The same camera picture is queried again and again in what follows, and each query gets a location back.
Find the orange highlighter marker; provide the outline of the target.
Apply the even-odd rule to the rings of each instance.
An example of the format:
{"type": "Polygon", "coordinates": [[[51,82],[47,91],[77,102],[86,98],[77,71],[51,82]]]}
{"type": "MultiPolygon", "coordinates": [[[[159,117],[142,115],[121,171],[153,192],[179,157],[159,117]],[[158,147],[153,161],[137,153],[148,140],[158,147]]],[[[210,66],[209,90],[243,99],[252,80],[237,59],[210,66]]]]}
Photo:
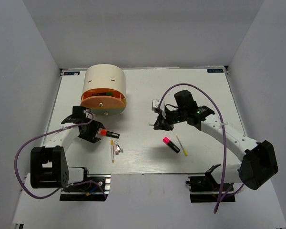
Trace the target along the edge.
{"type": "Polygon", "coordinates": [[[112,138],[116,138],[116,139],[119,139],[119,137],[120,137],[120,134],[115,133],[115,132],[111,132],[111,131],[108,131],[105,129],[100,130],[99,134],[102,136],[112,137],[112,138]]]}

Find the pink highlighter marker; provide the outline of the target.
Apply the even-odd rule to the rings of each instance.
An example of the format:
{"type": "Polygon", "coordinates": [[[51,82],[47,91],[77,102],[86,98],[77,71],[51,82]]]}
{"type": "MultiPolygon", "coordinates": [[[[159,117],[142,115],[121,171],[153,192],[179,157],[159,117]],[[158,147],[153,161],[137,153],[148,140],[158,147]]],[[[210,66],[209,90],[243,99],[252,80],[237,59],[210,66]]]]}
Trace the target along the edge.
{"type": "Polygon", "coordinates": [[[179,153],[180,149],[177,147],[176,144],[174,144],[169,138],[164,137],[163,142],[169,146],[175,153],[179,153]]]}

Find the green highlighter marker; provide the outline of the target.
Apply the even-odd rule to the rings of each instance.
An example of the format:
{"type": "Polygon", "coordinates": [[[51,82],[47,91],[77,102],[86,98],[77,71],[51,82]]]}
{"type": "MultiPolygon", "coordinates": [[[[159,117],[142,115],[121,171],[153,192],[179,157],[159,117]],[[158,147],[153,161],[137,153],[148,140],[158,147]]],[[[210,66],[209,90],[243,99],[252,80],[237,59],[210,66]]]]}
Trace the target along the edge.
{"type": "Polygon", "coordinates": [[[112,92],[95,93],[92,96],[113,96],[112,92]]]}

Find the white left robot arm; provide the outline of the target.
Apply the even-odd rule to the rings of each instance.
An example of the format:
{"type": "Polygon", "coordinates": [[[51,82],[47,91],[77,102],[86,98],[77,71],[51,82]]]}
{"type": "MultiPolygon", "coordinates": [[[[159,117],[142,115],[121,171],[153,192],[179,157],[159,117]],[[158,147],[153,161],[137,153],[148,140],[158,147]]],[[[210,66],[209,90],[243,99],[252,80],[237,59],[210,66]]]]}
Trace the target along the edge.
{"type": "Polygon", "coordinates": [[[31,186],[33,188],[66,188],[75,184],[80,190],[91,186],[85,167],[69,167],[66,152],[76,138],[90,143],[101,139],[96,135],[103,124],[95,121],[92,111],[74,106],[72,114],[61,122],[61,128],[43,146],[31,150],[31,186]]]}

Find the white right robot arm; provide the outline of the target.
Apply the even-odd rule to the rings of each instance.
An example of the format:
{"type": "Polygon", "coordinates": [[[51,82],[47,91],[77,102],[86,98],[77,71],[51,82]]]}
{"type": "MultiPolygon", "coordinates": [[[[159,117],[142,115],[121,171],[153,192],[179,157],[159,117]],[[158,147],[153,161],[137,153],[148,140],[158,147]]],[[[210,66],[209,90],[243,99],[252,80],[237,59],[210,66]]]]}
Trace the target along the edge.
{"type": "Polygon", "coordinates": [[[177,92],[174,98],[177,103],[174,110],[159,100],[152,101],[152,110],[158,114],[153,128],[172,131],[174,124],[187,122],[226,145],[239,160],[238,164],[226,166],[226,183],[243,183],[257,190],[278,172],[274,146],[270,142],[258,142],[224,124],[212,109],[198,106],[188,90],[177,92]]]}

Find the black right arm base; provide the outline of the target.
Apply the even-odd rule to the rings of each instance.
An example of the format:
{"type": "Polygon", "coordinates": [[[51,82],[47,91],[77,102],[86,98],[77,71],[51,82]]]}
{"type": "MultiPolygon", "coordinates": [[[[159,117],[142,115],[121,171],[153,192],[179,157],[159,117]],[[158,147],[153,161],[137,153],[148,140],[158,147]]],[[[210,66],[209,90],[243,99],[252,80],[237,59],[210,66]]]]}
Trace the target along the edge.
{"type": "MultiPolygon", "coordinates": [[[[225,170],[225,182],[222,193],[227,192],[226,197],[221,202],[235,202],[232,195],[234,189],[230,187],[232,183],[240,181],[239,165],[229,165],[225,170]]],[[[190,201],[192,203],[215,203],[217,202],[222,176],[222,165],[216,164],[201,174],[189,175],[185,182],[189,187],[190,201]]]]}

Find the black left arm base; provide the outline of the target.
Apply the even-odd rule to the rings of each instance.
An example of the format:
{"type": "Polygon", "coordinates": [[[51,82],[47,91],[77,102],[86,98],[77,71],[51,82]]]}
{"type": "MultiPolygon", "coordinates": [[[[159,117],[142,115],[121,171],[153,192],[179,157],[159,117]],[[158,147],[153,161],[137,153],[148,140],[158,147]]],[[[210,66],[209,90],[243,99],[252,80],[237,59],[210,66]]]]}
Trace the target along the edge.
{"type": "Polygon", "coordinates": [[[60,201],[104,202],[109,195],[110,184],[111,175],[88,175],[84,184],[63,189],[60,201]]]}

